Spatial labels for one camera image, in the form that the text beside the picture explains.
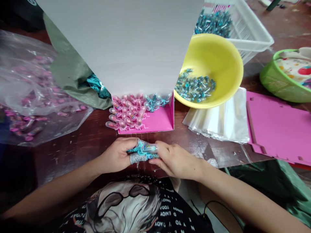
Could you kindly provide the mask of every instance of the hand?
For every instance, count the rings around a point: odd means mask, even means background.
[[[119,172],[127,168],[130,156],[127,150],[137,146],[138,138],[117,138],[99,157],[94,160],[94,166],[100,173]]]
[[[165,142],[156,141],[159,146],[158,155],[161,159],[151,159],[150,164],[162,168],[169,176],[197,180],[203,166],[211,166],[204,159],[191,155],[179,145],[168,145]]]

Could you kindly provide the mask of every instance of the green sack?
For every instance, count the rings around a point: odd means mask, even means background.
[[[227,171],[265,194],[311,228],[311,190],[289,163],[269,160],[231,167]]]
[[[111,106],[110,98],[101,99],[91,87],[81,85],[93,74],[83,58],[45,13],[43,19],[52,45],[58,53],[51,65],[54,80],[75,99],[94,108],[109,108]]]

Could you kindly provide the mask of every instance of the yellow plastic bowl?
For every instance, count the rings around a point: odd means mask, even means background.
[[[175,98],[191,108],[212,108],[230,99],[243,78],[243,61],[235,46],[227,39],[214,34],[193,35],[180,72],[193,69],[191,77],[208,75],[215,80],[212,96],[196,103],[183,99],[175,90]]]

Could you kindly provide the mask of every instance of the green bowl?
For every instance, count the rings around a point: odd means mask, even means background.
[[[275,96],[290,102],[311,102],[311,89],[304,87],[288,77],[277,65],[279,54],[284,51],[295,51],[292,49],[276,52],[272,60],[260,72],[262,85]]]

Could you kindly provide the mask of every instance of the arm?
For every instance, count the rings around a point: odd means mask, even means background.
[[[35,190],[1,218],[14,218],[28,224],[50,221],[47,213],[53,211],[53,207],[85,189],[99,175],[128,167],[131,163],[126,151],[136,145],[137,138],[118,138],[102,155]]]
[[[202,183],[251,225],[268,233],[311,232],[298,219],[248,184],[194,157],[178,145],[156,143],[162,160],[150,160],[151,164],[158,165],[170,176]]]

